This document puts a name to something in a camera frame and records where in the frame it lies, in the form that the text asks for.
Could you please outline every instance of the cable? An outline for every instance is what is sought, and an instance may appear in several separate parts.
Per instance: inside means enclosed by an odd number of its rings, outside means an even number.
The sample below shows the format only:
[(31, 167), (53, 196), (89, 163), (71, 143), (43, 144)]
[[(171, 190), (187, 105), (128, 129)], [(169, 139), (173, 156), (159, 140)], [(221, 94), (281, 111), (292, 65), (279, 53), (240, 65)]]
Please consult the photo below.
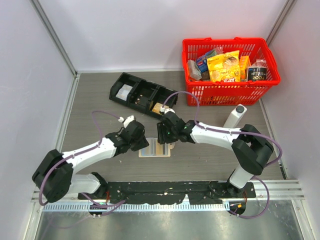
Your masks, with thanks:
[[(256, 137), (260, 137), (260, 138), (264, 138), (270, 142), (272, 142), (274, 145), (276, 145), (276, 147), (278, 148), (279, 150), (279, 155), (278, 157), (275, 158), (275, 160), (272, 160), (271, 162), (267, 163), (265, 165), (265, 167), (268, 167), (270, 166), (271, 164), (274, 164), (276, 163), (281, 157), (282, 157), (282, 154), (283, 154), (283, 150), (281, 148), (281, 146), (279, 145), (279, 143), (277, 143), (274, 139), (272, 139), (271, 137), (268, 137), (266, 135), (263, 135), (263, 134), (260, 134), (260, 133), (255, 133), (255, 132), (246, 132), (246, 131), (227, 131), (227, 130), (221, 130), (221, 129), (216, 129), (216, 128), (211, 128), (211, 127), (204, 127), (202, 125), (200, 125), (197, 121), (197, 118), (198, 118), (198, 112), (199, 112), (199, 108), (200, 108), (200, 103), (199, 103), (199, 100), (198, 98), (193, 95), (191, 92), (188, 92), (188, 91), (177, 91), (177, 92), (174, 92), (172, 93), (170, 96), (168, 96), (166, 98), (166, 100), (164, 101), (162, 107), (164, 108), (167, 101), (174, 95), (177, 95), (179, 93), (184, 93), (184, 94), (188, 94), (188, 95), (191, 95), (195, 101), (196, 101), (196, 112), (195, 112), (195, 116), (194, 116), (194, 123), (195, 125), (197, 125), (199, 128), (201, 129), (205, 129), (205, 130), (210, 130), (210, 131), (213, 131), (213, 132), (217, 132), (217, 133), (223, 133), (223, 134), (242, 134), (242, 135), (251, 135), (251, 136), (256, 136)], [(257, 179), (259, 182), (261, 182), (263, 184), (263, 186), (265, 187), (266, 189), (266, 196), (267, 196), (267, 200), (266, 200), (266, 205), (265, 205), (265, 208), (263, 209), (263, 211), (255, 216), (242, 216), (242, 215), (239, 215), (240, 218), (243, 218), (243, 219), (254, 219), (254, 218), (257, 218), (257, 217), (260, 217), (261, 215), (263, 215), (266, 210), (268, 209), (268, 206), (269, 206), (269, 203), (270, 203), (270, 193), (269, 193), (269, 190), (268, 190), (268, 187), (267, 185), (258, 177), (256, 176), (253, 176), (252, 177), (253, 179)]]
[(197, 121), (197, 118), (198, 118), (198, 112), (199, 112), (199, 108), (200, 108), (200, 104), (199, 104), (199, 100), (198, 98), (193, 95), (191, 92), (188, 92), (188, 91), (176, 91), (174, 93), (172, 93), (170, 96), (168, 96), (166, 98), (166, 100), (164, 101), (162, 107), (164, 108), (167, 101), (174, 95), (177, 95), (179, 93), (184, 93), (184, 94), (188, 94), (188, 95), (191, 95), (195, 101), (196, 101), (196, 104), (197, 104), (197, 107), (196, 107), (196, 112), (195, 112), (195, 116), (194, 116), (194, 123), (201, 129), (206, 129), (206, 130), (210, 130), (210, 131), (214, 131), (214, 132), (217, 132), (217, 133), (222, 133), (222, 134), (242, 134), (242, 135), (251, 135), (251, 136), (256, 136), (256, 137), (260, 137), (260, 138), (264, 138), (264, 139), (267, 139), (268, 141), (274, 143), (274, 145), (276, 145), (276, 147), (279, 149), (279, 155), (278, 157), (275, 159), (275, 160), (272, 160), (271, 162), (267, 163), (265, 166), (268, 167), (270, 166), (271, 164), (277, 162), (281, 157), (282, 157), (282, 154), (283, 154), (283, 150), (281, 148), (281, 146), (279, 145), (279, 143), (277, 143), (274, 139), (272, 139), (271, 137), (269, 136), (266, 136), (266, 135), (263, 135), (263, 134), (260, 134), (260, 133), (256, 133), (256, 132), (247, 132), (247, 131), (227, 131), (227, 130), (221, 130), (221, 129), (216, 129), (216, 128), (211, 128), (211, 127), (204, 127), (202, 125), (200, 125)]
[(231, 210), (229, 211), (231, 214), (233, 214), (233, 215), (235, 215), (235, 216), (237, 216), (237, 217), (239, 217), (241, 219), (255, 219), (257, 217), (260, 217), (267, 211), (267, 209), (269, 207), (270, 193), (269, 193), (269, 189), (268, 189), (267, 185), (265, 184), (265, 182), (263, 182), (260, 178), (258, 178), (256, 176), (254, 176), (253, 179), (258, 180), (265, 187), (265, 190), (266, 190), (266, 204), (265, 204), (265, 207), (262, 210), (262, 212), (260, 212), (259, 214), (255, 215), (255, 216), (243, 216), (243, 215), (236, 214), (237, 209), (235, 211), (231, 211)]
[(85, 192), (81, 192), (81, 194), (88, 199), (90, 202), (92, 202), (95, 206), (98, 206), (101, 209), (108, 209), (108, 208), (112, 208), (112, 207), (116, 207), (118, 205), (118, 203), (112, 204), (112, 205), (102, 205), (96, 201), (94, 201), (92, 198), (90, 198)]
[[(107, 212), (102, 213), (102, 214), (97, 214), (97, 216), (100, 216), (100, 217), (102, 217), (102, 216), (107, 216), (107, 215), (113, 213), (113, 212), (114, 212), (115, 210), (117, 210), (118, 208), (120, 208), (120, 206), (121, 206), (122, 204), (124, 204), (124, 203), (125, 203), (125, 200), (122, 200), (122, 201), (114, 204), (114, 205), (113, 205), (114, 208), (111, 209), (110, 211), (107, 211)], [(86, 217), (80, 219), (79, 221), (77, 221), (76, 223), (71, 224), (71, 225), (69, 225), (69, 226), (56, 226), (56, 225), (54, 225), (53, 223), (51, 223), (51, 225), (52, 225), (54, 228), (57, 228), (57, 229), (71, 229), (71, 228), (73, 228), (74, 226), (76, 226), (77, 224), (83, 222), (84, 220), (87, 220), (87, 219), (90, 219), (90, 218), (94, 218), (94, 217), (95, 217), (95, 216), (92, 216), (92, 215), (86, 216)]]
[[(107, 215), (113, 213), (115, 210), (117, 210), (117, 209), (118, 209), (122, 204), (124, 204), (124, 203), (125, 203), (125, 200), (122, 200), (122, 201), (114, 204), (114, 205), (113, 205), (114, 208), (113, 208), (112, 210), (110, 210), (110, 211), (108, 211), (108, 212), (105, 212), (105, 213), (102, 213), (102, 214), (99, 214), (98, 217), (99, 217), (99, 216), (100, 216), (100, 217), (107, 216)], [(53, 218), (53, 216), (52, 216), (52, 217), (50, 218), (50, 220), (49, 220), (49, 223), (48, 223), (47, 226), (45, 227), (45, 229), (44, 229), (44, 231), (43, 231), (43, 234), (42, 234), (42, 236), (41, 236), (40, 239), (41, 239), (41, 240), (44, 239), (47, 231), (49, 230), (49, 226), (53, 226), (53, 227), (56, 228), (56, 229), (71, 229), (71, 228), (73, 228), (74, 226), (78, 225), (79, 223), (82, 223), (83, 221), (85, 221), (85, 220), (87, 220), (87, 219), (90, 219), (90, 218), (95, 218), (95, 217), (92, 216), (92, 215), (89, 215), (89, 216), (83, 217), (82, 219), (80, 219), (80, 220), (77, 221), (76, 223), (73, 223), (73, 224), (71, 224), (71, 225), (69, 225), (69, 226), (56, 226), (56, 225), (53, 224), (54, 218)]]
[(43, 193), (44, 193), (45, 185), (46, 185), (46, 182), (47, 182), (50, 174), (51, 174), (58, 166), (60, 166), (61, 164), (63, 164), (65, 161), (67, 161), (67, 160), (69, 160), (69, 159), (71, 159), (71, 158), (74, 158), (75, 156), (79, 156), (79, 155), (81, 155), (81, 154), (90, 152), (90, 151), (98, 148), (98, 147), (101, 145), (104, 136), (103, 136), (103, 133), (102, 133), (102, 131), (101, 131), (99, 125), (98, 125), (98, 122), (97, 122), (97, 120), (96, 120), (95, 113), (108, 114), (108, 115), (111, 115), (111, 116), (117, 118), (118, 120), (120, 119), (119, 116), (117, 116), (117, 115), (115, 115), (115, 114), (112, 114), (112, 113), (110, 113), (110, 112), (107, 112), (107, 111), (95, 110), (95, 111), (91, 112), (91, 116), (92, 116), (93, 122), (94, 122), (96, 128), (98, 129), (99, 135), (100, 135), (100, 140), (99, 140), (98, 144), (95, 145), (95, 146), (93, 146), (93, 147), (90, 147), (90, 148), (88, 148), (88, 149), (86, 149), (86, 150), (80, 151), (80, 152), (78, 152), (78, 153), (76, 153), (76, 154), (74, 154), (74, 155), (70, 155), (70, 156), (67, 156), (67, 157), (61, 159), (61, 160), (58, 161), (55, 165), (53, 165), (52, 168), (49, 169), (49, 171), (48, 171), (48, 172), (46, 173), (46, 175), (44, 176), (43, 181), (42, 181), (41, 186), (40, 186), (40, 191), (39, 191), (38, 200), (39, 200), (39, 204), (40, 204), (41, 206), (45, 206), (45, 205), (48, 204), (48, 201), (46, 201), (46, 202), (43, 202), (43, 201), (42, 201), (42, 195), (43, 195)]

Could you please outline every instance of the red plastic basket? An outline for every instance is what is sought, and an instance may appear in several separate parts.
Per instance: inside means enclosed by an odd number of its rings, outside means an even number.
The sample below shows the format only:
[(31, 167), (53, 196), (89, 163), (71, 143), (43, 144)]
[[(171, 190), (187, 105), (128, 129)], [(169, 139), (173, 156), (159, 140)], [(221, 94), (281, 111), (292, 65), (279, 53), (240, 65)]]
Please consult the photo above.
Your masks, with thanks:
[[(253, 64), (256, 59), (266, 61), (265, 81), (248, 82), (211, 82), (195, 81), (189, 76), (188, 60), (196, 60), (213, 48), (222, 47), (223, 52), (240, 50), (241, 56), (249, 56)], [(281, 81), (273, 54), (263, 38), (220, 39), (184, 39), (182, 41), (182, 64), (185, 72), (186, 90), (194, 94), (201, 106), (212, 105), (252, 105), (255, 104), (272, 86)], [(187, 104), (196, 106), (196, 100), (187, 95)]]

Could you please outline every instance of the black plastic tray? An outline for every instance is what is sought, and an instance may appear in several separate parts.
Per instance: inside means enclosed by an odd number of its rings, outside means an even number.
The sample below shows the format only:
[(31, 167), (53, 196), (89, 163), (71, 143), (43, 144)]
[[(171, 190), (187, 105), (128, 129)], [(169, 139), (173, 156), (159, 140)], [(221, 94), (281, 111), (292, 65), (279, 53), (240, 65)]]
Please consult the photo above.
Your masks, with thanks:
[[(132, 89), (127, 95), (126, 100), (123, 100), (116, 97), (116, 95), (125, 84), (131, 86)], [(175, 90), (123, 72), (111, 87), (109, 99), (151, 117), (160, 119), (161, 114), (152, 111), (154, 106), (157, 103), (163, 104), (167, 97), (175, 92)], [(177, 103), (177, 100), (178, 95), (174, 95), (165, 105), (172, 108)]]

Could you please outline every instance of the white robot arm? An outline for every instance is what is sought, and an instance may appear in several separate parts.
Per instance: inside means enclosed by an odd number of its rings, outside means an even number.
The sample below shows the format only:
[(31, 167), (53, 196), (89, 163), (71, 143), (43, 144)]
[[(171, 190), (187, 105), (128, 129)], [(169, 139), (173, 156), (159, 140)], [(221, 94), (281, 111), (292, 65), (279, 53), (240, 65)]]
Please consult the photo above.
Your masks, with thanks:
[(129, 116), (120, 131), (107, 134), (99, 142), (63, 153), (56, 149), (49, 151), (32, 180), (40, 188), (48, 171), (57, 162), (66, 159), (45, 182), (43, 194), (47, 201), (54, 203), (72, 193), (88, 193), (94, 198), (101, 198), (106, 193), (107, 184), (103, 177), (96, 172), (87, 175), (76, 173), (96, 162), (126, 153), (129, 149), (138, 151), (148, 145), (145, 127), (134, 116)]
[[(227, 188), (227, 191), (235, 197), (242, 194), (244, 186), (254, 175), (262, 173), (273, 152), (272, 145), (264, 138), (231, 134), (239, 131), (259, 133), (252, 125), (246, 124), (243, 128), (224, 128), (200, 122), (201, 127), (199, 127), (193, 120), (184, 122), (170, 108), (165, 110), (160, 120), (161, 122), (157, 124), (160, 144), (180, 140), (193, 144), (211, 144), (235, 153), (239, 166), (230, 175)], [(209, 128), (229, 133), (211, 131)], [(134, 116), (130, 116), (123, 122), (120, 131), (107, 134), (99, 142), (63, 153), (56, 149), (51, 150), (35, 171), (32, 180), (40, 188), (45, 175), (53, 165), (67, 158), (52, 172), (44, 185), (43, 194), (48, 202), (54, 203), (71, 193), (87, 193), (93, 198), (101, 199), (105, 197), (107, 188), (103, 177), (96, 172), (87, 175), (76, 173), (98, 161), (126, 153), (129, 149), (138, 151), (148, 145), (144, 126), (137, 122)]]
[[(262, 137), (245, 134), (231, 134), (234, 132), (259, 131), (252, 125), (246, 124), (243, 128), (216, 127), (194, 120), (184, 122), (175, 111), (167, 108), (157, 124), (158, 142), (160, 144), (173, 143), (180, 140), (193, 144), (211, 144), (229, 149), (235, 153), (239, 161), (238, 167), (228, 179), (228, 192), (232, 196), (238, 196), (243, 192), (246, 183), (255, 175), (260, 175), (274, 149), (272, 145)], [(221, 133), (208, 129), (223, 130)]]

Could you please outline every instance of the gray table surface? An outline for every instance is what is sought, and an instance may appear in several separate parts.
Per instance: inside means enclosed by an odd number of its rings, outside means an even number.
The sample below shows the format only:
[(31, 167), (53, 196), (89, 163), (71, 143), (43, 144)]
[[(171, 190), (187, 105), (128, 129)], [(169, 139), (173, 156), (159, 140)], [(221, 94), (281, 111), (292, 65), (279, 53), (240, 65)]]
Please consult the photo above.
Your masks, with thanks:
[[(135, 115), (145, 126), (146, 137), (157, 137), (156, 123), (159, 120), (109, 100), (110, 88), (120, 76), (119, 73), (81, 74), (76, 90), (70, 119), (65, 134), (62, 151), (71, 151), (95, 143), (99, 140), (98, 131), (92, 121), (94, 110), (110, 111), (124, 118)], [(185, 90), (184, 72), (135, 72), (133, 75), (163, 85), (174, 90)], [(200, 107), (198, 120), (213, 126), (223, 126), (234, 106)], [(239, 123), (254, 125), (261, 133), (269, 135), (267, 125), (257, 103), (247, 106), (248, 111)], [(187, 105), (186, 96), (179, 94), (173, 107), (185, 121), (194, 118), (195, 107)], [(98, 113), (96, 119), (107, 134), (118, 131), (121, 124), (113, 117)], [(176, 142), (171, 157), (139, 158), (138, 152), (128, 151), (111, 159), (97, 162), (80, 174), (100, 173), (107, 181), (207, 181), (227, 180), (237, 167), (234, 153), (222, 147), (209, 144)], [(279, 165), (267, 167), (261, 178), (264, 180), (283, 179)]]

